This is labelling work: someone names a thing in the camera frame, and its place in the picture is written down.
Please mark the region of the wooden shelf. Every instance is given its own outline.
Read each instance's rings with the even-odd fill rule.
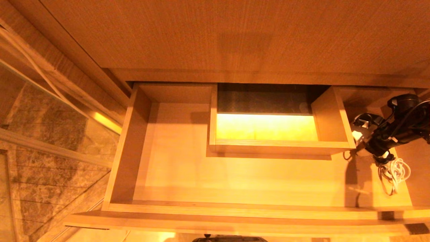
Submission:
[[[212,98],[209,147],[224,153],[306,156],[355,148],[338,88],[329,88],[311,107],[313,116],[264,115],[261,120],[261,115],[219,114]]]
[[[328,141],[245,140],[246,149],[255,151],[242,153],[243,141],[232,145],[211,135],[216,85],[135,85],[103,212],[70,216],[66,225],[332,237],[400,235],[412,233],[404,224],[428,223],[430,203],[414,207],[406,183],[388,196],[371,157],[348,158],[348,118],[363,110],[383,114],[382,100],[412,90],[327,91],[345,106],[331,109],[340,118],[328,115],[323,122],[330,107],[320,108],[318,128],[330,123],[341,134]],[[369,95],[361,106],[354,99],[365,91]],[[341,126],[333,127],[336,122]],[[329,139],[321,131],[318,138]],[[211,142],[226,149],[210,149]],[[346,152],[324,153],[334,146]],[[296,154],[277,152],[283,149]]]

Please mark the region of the wooden drawer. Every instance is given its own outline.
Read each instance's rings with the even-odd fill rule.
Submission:
[[[313,115],[221,114],[213,92],[209,147],[215,152],[330,159],[355,148],[339,88],[312,102]]]
[[[348,158],[348,119],[382,114],[390,97],[412,90],[331,87],[313,103],[317,136],[328,140],[269,140],[243,152],[235,146],[249,144],[216,138],[216,88],[135,84],[102,211],[65,224],[257,236],[428,232],[430,208],[413,206],[406,183],[388,196],[371,157]]]

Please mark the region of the black object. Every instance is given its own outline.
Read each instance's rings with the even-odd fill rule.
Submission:
[[[404,94],[391,98],[387,105],[392,109],[394,121],[384,120],[373,131],[366,143],[366,150],[376,157],[382,156],[390,148],[424,138],[430,141],[430,100],[420,102],[414,94]]]
[[[377,157],[377,156],[375,156],[374,158],[375,158],[375,161],[377,164],[386,164],[386,163],[388,163],[390,161],[394,161],[396,159],[393,154],[388,154],[388,156],[386,158]]]
[[[218,113],[312,115],[310,104],[329,87],[218,83]]]
[[[198,238],[193,242],[267,242],[267,240],[261,237],[247,237],[247,236],[216,236],[213,238]]]

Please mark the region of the gray marble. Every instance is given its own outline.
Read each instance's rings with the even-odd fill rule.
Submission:
[[[33,234],[37,229],[39,229],[43,223],[36,221],[26,221],[22,219],[16,220],[16,223],[20,223],[22,227],[22,231],[25,235]]]
[[[86,117],[76,111],[61,111],[49,108],[41,118],[42,123],[85,125]]]
[[[51,137],[53,124],[18,124],[9,125],[8,130],[40,141]]]
[[[9,126],[9,130],[14,130],[22,124],[40,124],[42,123],[45,111],[17,111],[13,115],[13,122]]]
[[[18,175],[12,182],[52,186],[89,187],[106,174],[106,171],[86,171],[18,166]]]
[[[58,205],[69,204],[86,190],[85,187],[65,187],[29,183],[17,184],[19,186],[19,199]]]
[[[18,111],[45,111],[52,105],[52,100],[47,98],[21,98]]]
[[[65,206],[21,200],[21,217],[25,221],[46,223]]]

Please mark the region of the white cable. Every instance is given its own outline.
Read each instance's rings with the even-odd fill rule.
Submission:
[[[130,233],[131,233],[131,230],[128,230],[128,231],[126,230],[126,236],[124,237],[124,239],[121,242],[124,242]]]
[[[393,194],[397,194],[399,183],[405,181],[411,176],[411,168],[403,161],[403,159],[397,158],[384,165],[380,165],[378,168],[378,174],[381,181],[382,177],[384,177],[392,185],[391,193],[389,194],[391,196]]]

